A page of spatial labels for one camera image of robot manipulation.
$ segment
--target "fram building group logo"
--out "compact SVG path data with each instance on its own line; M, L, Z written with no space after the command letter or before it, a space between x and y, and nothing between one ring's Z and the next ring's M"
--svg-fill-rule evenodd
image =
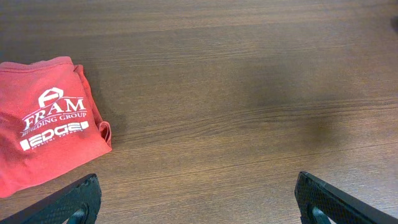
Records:
M87 115L83 97L64 96L63 90L56 87L45 90L39 96L38 101L40 108L22 119L25 124L25 128L21 131L22 137L48 124L73 118L84 118ZM36 133L34 136L22 140L20 145L26 151L53 141L56 136L63 137L86 128L88 128L87 121L64 123L56 128Z

